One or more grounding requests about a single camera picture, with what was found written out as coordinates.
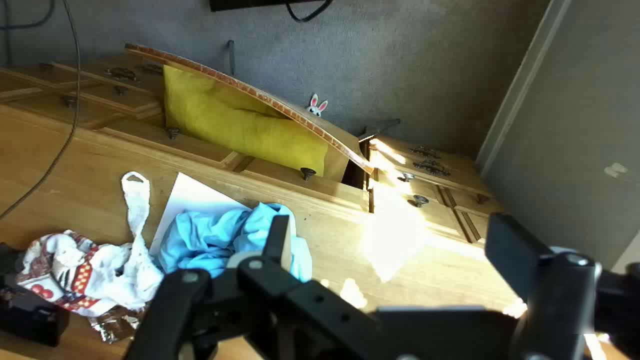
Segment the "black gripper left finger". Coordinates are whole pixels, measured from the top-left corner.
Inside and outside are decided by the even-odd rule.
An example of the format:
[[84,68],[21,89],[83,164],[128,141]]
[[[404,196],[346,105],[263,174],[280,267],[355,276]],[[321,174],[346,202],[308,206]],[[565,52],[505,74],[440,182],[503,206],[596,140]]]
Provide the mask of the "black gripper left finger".
[[276,216],[265,249],[219,278],[205,269],[168,273],[125,360],[207,360],[238,336],[279,360],[373,358],[370,317],[319,279],[295,278],[288,259],[291,217]]

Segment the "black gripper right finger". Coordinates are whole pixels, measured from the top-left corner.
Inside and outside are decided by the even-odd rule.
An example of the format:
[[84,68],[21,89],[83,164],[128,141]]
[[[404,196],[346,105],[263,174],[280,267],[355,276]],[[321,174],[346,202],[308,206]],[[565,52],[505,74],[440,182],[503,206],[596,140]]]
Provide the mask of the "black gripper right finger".
[[604,332],[640,360],[640,263],[606,269],[577,249],[556,249],[508,214],[489,219],[485,253],[528,306],[511,353],[520,360],[581,360],[584,332]]

